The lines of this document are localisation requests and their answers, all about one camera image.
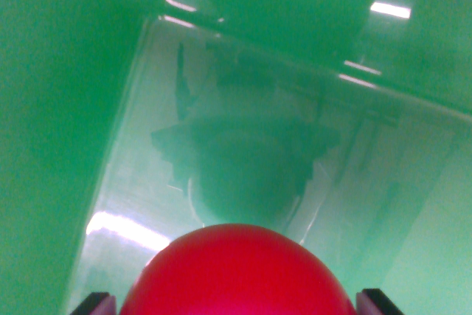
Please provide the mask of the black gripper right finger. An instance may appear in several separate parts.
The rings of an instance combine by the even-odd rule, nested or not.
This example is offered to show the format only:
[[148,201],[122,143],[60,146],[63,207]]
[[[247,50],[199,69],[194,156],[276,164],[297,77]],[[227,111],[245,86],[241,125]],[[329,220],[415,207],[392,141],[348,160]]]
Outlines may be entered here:
[[365,288],[358,292],[355,308],[359,315],[403,315],[399,307],[379,288]]

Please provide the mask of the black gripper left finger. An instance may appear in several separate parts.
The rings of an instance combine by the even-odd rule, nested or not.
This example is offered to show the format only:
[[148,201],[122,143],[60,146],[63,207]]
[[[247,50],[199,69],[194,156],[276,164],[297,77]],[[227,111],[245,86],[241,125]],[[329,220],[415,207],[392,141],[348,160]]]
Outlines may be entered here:
[[117,315],[116,297],[108,292],[91,292],[72,315]]

